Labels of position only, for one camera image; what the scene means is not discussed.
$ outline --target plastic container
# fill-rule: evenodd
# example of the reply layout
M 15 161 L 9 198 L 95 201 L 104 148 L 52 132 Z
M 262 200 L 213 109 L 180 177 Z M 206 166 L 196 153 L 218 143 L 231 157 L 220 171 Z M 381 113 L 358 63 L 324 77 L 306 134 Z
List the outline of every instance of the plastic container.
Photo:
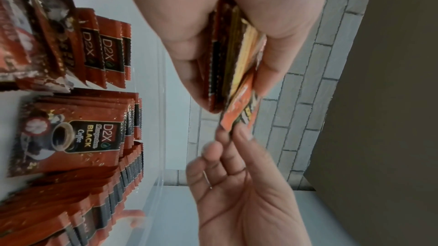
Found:
M 132 25 L 132 80 L 126 89 L 108 84 L 108 90 L 138 92 L 143 99 L 142 141 L 144 143 L 144 178 L 129 196 L 125 209 L 141 209 L 146 219 L 132 229 L 131 220 L 120 219 L 113 226 L 104 246 L 144 246 L 151 229 L 163 186 L 165 166 L 165 49 L 148 26 L 133 0 L 74 0 L 77 7 L 93 8 L 97 15 L 128 22 Z M 86 87 L 69 78 L 76 87 Z M 93 89 L 100 87 L 89 84 Z M 0 93 L 0 200 L 11 191 L 37 177 L 6 178 L 21 101 L 37 95 L 34 92 L 12 91 Z

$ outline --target fingernail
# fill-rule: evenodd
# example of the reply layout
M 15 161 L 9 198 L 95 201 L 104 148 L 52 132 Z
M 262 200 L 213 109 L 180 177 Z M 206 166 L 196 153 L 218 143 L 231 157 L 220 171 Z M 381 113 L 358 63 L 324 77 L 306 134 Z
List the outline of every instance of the fingernail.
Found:
M 248 141 L 253 138 L 247 126 L 240 128 L 239 134 Z
M 205 154 L 205 152 L 207 151 L 207 149 L 210 147 L 211 143 L 213 143 L 213 141 L 207 142 L 201 150 L 201 155 Z

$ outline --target white flower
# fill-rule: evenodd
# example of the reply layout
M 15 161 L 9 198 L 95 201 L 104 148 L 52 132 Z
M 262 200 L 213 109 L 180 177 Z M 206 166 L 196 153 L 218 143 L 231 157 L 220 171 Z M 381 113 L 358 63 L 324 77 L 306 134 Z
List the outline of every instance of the white flower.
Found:
M 42 134 L 48 127 L 49 125 L 46 121 L 38 118 L 32 119 L 26 123 L 26 131 L 33 134 Z

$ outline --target dark brown surface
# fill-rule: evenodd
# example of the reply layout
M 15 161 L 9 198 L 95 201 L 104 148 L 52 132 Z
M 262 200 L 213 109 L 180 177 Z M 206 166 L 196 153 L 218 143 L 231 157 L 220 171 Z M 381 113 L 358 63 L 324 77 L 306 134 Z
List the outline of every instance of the dark brown surface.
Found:
M 305 176 L 361 245 L 436 245 L 437 0 L 370 0 Z

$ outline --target black coffee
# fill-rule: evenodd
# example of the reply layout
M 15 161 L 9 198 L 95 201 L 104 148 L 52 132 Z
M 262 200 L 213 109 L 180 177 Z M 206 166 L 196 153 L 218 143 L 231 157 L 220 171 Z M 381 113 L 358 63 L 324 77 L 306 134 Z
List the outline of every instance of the black coffee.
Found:
M 56 146 L 64 145 L 66 137 L 66 130 L 64 128 L 56 128 L 53 132 L 52 143 Z

